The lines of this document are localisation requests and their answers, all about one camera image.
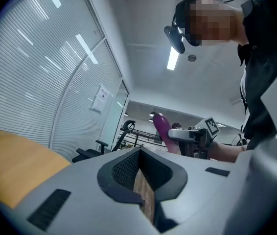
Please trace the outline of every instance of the vr headset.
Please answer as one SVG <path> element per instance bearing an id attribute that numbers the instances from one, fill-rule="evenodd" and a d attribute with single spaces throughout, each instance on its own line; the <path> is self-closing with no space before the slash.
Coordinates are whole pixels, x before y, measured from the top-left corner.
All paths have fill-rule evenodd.
<path id="1" fill-rule="evenodd" d="M 190 6 L 196 0 L 183 0 L 176 6 L 176 13 L 173 16 L 171 26 L 166 26 L 164 32 L 172 47 L 179 53 L 185 52 L 183 37 L 193 46 L 201 45 L 201 40 L 196 39 L 196 35 L 191 34 L 191 14 Z"/>

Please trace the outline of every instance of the person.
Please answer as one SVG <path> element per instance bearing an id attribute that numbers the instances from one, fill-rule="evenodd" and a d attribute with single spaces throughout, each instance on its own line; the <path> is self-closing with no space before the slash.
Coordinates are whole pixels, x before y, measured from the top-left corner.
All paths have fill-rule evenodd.
<path id="1" fill-rule="evenodd" d="M 220 0 L 184 0 L 176 6 L 175 22 L 193 46 L 239 44 L 241 65 L 246 65 L 244 100 L 249 117 L 244 128 L 250 142 L 244 146 L 214 142 L 208 151 L 210 158 L 235 162 L 240 152 L 277 133 L 260 99 L 277 77 L 277 22 L 266 0 L 248 0 L 241 8 Z"/>

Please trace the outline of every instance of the purple object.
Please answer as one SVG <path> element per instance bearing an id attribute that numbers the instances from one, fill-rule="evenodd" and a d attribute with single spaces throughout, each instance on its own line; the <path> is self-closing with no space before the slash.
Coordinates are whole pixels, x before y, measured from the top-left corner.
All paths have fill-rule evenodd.
<path id="1" fill-rule="evenodd" d="M 172 129 L 168 119 L 163 114 L 156 113 L 154 114 L 153 123 L 156 130 L 159 132 L 160 137 L 167 146 L 168 152 L 181 154 L 178 142 L 171 140 L 168 137 L 168 131 Z"/>

